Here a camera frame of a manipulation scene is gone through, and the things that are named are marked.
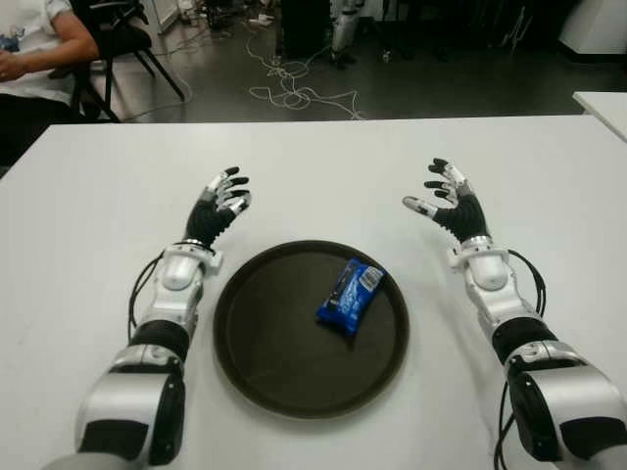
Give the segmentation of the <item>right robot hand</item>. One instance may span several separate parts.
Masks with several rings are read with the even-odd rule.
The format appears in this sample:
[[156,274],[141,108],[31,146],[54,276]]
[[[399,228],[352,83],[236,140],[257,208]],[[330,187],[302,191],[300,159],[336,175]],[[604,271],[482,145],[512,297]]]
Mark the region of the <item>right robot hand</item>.
[[440,207],[414,196],[404,196],[403,205],[433,220],[461,244],[474,237],[490,237],[485,214],[469,179],[454,164],[442,159],[434,159],[428,170],[440,179],[425,181],[424,187],[449,205]]

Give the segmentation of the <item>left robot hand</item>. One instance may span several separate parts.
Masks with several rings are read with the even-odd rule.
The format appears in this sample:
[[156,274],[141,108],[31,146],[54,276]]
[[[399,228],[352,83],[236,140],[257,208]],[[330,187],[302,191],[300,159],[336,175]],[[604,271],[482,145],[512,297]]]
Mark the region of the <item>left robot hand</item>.
[[229,167],[217,174],[202,190],[189,214],[183,242],[209,249],[239,214],[252,203],[251,191],[246,187],[247,176],[240,175],[240,167]]

